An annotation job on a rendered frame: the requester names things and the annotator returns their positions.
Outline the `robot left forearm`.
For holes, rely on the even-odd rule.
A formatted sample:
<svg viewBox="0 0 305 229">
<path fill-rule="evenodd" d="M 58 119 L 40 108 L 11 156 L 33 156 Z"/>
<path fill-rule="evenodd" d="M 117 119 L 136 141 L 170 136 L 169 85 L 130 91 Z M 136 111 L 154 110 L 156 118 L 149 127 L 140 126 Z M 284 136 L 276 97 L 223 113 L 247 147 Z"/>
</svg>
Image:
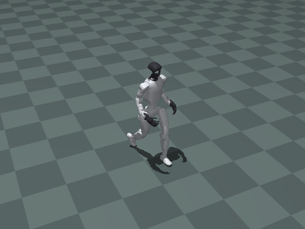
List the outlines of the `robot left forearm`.
<svg viewBox="0 0 305 229">
<path fill-rule="evenodd" d="M 168 98 L 168 96 L 166 95 L 165 91 L 162 92 L 162 96 L 161 98 L 164 100 L 164 102 L 168 105 L 170 105 L 170 99 Z"/>
</svg>

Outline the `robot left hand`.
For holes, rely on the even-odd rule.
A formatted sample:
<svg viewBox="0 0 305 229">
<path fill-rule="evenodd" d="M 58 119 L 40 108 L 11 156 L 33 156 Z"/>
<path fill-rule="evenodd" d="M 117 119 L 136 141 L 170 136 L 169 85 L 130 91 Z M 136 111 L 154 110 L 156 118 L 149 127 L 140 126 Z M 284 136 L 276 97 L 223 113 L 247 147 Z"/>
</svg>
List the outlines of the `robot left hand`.
<svg viewBox="0 0 305 229">
<path fill-rule="evenodd" d="M 173 100 L 170 100 L 170 105 L 169 106 L 171 106 L 172 107 L 172 109 L 173 109 L 173 115 L 176 113 L 176 104 L 173 102 Z"/>
</svg>

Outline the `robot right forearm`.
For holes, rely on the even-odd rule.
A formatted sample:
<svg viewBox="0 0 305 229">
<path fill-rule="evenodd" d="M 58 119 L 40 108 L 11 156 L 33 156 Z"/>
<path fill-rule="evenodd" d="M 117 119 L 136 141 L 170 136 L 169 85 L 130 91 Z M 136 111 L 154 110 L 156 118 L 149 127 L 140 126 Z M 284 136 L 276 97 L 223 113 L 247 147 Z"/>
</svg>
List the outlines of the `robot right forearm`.
<svg viewBox="0 0 305 229">
<path fill-rule="evenodd" d="M 137 98 L 135 99 L 135 102 L 136 102 L 136 106 L 138 108 L 140 116 L 144 119 L 145 115 L 143 113 L 145 113 L 145 111 L 144 111 L 144 108 L 143 108 L 143 104 L 139 104 L 139 101 L 138 101 Z"/>
</svg>

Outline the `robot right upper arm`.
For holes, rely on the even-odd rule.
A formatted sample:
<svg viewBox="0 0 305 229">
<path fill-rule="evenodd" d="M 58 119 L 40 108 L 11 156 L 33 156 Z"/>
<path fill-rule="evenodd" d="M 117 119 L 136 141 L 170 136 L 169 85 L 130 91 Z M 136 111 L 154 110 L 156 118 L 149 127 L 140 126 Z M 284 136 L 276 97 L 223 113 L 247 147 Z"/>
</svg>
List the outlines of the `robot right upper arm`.
<svg viewBox="0 0 305 229">
<path fill-rule="evenodd" d="M 143 96 L 144 92 L 146 92 L 148 90 L 148 88 L 149 88 L 149 84 L 147 82 L 139 85 L 139 90 L 138 90 L 138 93 L 136 96 L 136 98 L 139 101 L 139 104 L 143 102 L 142 96 Z"/>
</svg>

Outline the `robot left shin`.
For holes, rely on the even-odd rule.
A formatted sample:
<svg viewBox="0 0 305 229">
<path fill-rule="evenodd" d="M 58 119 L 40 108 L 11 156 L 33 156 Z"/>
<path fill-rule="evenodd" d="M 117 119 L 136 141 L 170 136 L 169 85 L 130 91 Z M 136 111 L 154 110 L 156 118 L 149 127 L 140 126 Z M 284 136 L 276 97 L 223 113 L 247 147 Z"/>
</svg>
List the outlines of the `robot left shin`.
<svg viewBox="0 0 305 229">
<path fill-rule="evenodd" d="M 169 137 L 167 137 L 166 140 L 161 140 L 160 139 L 160 142 L 161 142 L 161 147 L 162 147 L 163 158 L 167 157 L 167 150 L 168 150 L 168 147 L 169 147 Z"/>
</svg>

